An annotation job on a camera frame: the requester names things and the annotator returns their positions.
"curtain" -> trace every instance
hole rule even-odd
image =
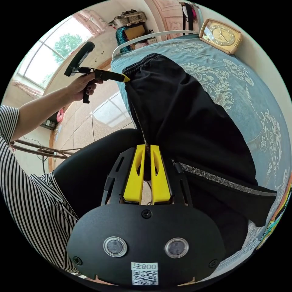
[[[108,26],[94,10],[84,9],[73,14],[73,17],[84,25],[94,37],[102,34]]]
[[[12,80],[11,85],[18,87],[31,97],[41,97],[43,95],[40,91],[33,89],[17,80]]]

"door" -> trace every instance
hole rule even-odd
[[[183,11],[178,0],[151,0],[158,10],[164,30],[183,29]],[[182,34],[168,34],[167,39],[180,37]]]

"striped shirt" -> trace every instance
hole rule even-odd
[[[78,273],[66,247],[78,218],[53,173],[28,176],[9,149],[19,109],[0,105],[0,190],[18,228],[32,247],[53,265]]]

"blue bedspread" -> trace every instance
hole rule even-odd
[[[121,73],[150,53],[165,55],[182,66],[224,107],[240,129],[254,159],[259,185],[278,192],[269,221],[291,173],[291,147],[282,112],[266,84],[249,66],[205,44],[198,35],[182,36],[118,55],[112,60],[111,68]],[[125,85],[118,82],[118,86],[128,108]],[[243,249],[222,262],[217,270],[225,269],[234,261],[240,262],[246,252],[257,246],[264,231],[265,227],[257,228],[250,222]]]

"basket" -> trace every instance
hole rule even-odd
[[[145,22],[146,20],[147,18],[144,12],[134,12],[134,13],[117,16],[113,20],[113,25],[115,26],[116,29],[118,29],[124,26],[130,26],[132,24]]]

